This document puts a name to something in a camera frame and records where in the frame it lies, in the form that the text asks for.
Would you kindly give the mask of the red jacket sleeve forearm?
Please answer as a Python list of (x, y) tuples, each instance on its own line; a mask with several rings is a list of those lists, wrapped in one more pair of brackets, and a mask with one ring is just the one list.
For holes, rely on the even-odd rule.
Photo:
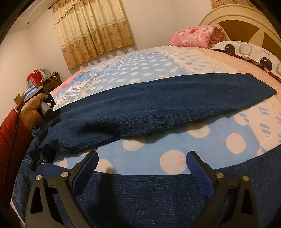
[(1, 124), (1, 204), (8, 204), (19, 167), (33, 135), (11, 110)]

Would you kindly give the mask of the person's left hand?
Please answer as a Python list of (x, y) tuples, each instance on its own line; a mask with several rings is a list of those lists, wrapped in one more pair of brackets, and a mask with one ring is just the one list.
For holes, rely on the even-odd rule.
[(47, 120), (45, 120), (38, 112), (40, 101), (47, 97), (48, 96), (43, 93), (38, 94), (22, 107), (19, 117), (30, 131), (35, 126), (39, 127), (47, 123)]

